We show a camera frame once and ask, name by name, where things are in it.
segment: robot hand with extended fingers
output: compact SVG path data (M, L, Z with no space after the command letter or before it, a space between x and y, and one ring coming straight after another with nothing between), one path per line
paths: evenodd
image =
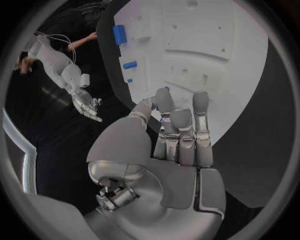
M170 92L160 88L110 125L90 149L88 172L100 186L97 211L117 226L120 239L122 233L141 240L214 238L226 195L220 173L211 168L208 104L206 92L194 94L194 130L190 109L176 108ZM156 107L162 126L151 158L145 130Z
M33 60L40 60L50 79L72 96L73 104L80 114L102 122L97 116L97 107L101 104L101 99L92 98L84 90L90 85L89 74L82 74L70 58L54 50L46 35L34 36L27 48L28 56Z

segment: person's hand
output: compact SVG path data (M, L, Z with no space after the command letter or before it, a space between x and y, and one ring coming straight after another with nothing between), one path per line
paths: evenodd
M97 33L94 31L90 35L87 36L88 40L96 40L97 39Z

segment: person's arm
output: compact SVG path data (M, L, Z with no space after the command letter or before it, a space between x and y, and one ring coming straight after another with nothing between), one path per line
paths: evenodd
M96 32L92 32L92 33L91 33L90 35L88 35L87 37L84 37L84 38L82 38L82 39L80 39L80 40L77 40L77 41L74 41L74 42L70 43L70 44L67 46L66 50L67 50L68 52L71 52L72 49L77 49L77 48L79 48L81 45L83 45L83 44L85 44L85 43L87 43L87 42L89 42L89 41L91 41L91 40L96 40L96 39L97 39L97 34L96 34Z

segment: blue block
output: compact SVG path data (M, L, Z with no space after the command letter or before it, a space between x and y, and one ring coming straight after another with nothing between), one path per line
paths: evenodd
M116 25L112 28L112 30L113 30L115 44L119 46L120 44L127 43L124 25Z
M136 66L138 66L137 61L131 61L123 64L124 69L131 69L131 68L135 68Z

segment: dark background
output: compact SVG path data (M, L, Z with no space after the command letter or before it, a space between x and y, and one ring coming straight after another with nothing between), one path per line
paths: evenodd
M1 44L4 45L8 36L14 31L16 24L19 23L20 17L26 12L30 11L35 6L33 0L28 1L11 1L5 3L5 8L9 14L1 15ZM72 1L72 4L79 5L85 1ZM300 10L300 3L296 0L266 0L268 4L274 9L274 11L281 17L286 24L291 34L299 43L298 32L300 30L300 19L298 12ZM276 239L278 236L293 236L293 238L299 237L297 217L299 213L299 200L300 192L298 191L294 196L293 201L288 206L278 223L272 228L272 230L263 238L263 240ZM9 202L6 199L5 194L1 191L0 206L2 212L2 234L9 236L11 239L19 238L35 239L31 231L22 223L18 215L11 208Z

